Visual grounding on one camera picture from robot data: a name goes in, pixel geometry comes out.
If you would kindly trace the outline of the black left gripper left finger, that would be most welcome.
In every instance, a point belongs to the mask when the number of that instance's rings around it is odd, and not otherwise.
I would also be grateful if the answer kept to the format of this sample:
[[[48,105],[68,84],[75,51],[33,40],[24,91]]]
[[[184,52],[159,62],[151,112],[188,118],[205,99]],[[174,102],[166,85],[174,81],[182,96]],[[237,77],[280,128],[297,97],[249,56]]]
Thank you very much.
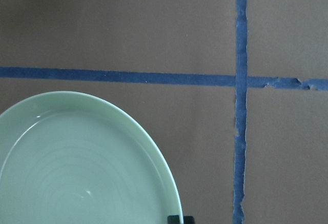
[[[167,224],[180,224],[180,218],[178,215],[169,215],[167,217]]]

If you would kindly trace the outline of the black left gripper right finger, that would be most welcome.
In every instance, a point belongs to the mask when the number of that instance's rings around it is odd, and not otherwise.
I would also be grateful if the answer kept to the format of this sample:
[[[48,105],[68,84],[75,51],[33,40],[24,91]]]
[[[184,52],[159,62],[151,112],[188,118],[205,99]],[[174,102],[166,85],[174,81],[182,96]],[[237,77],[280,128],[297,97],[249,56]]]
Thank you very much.
[[[184,224],[196,224],[195,219],[193,216],[184,216],[183,217]]]

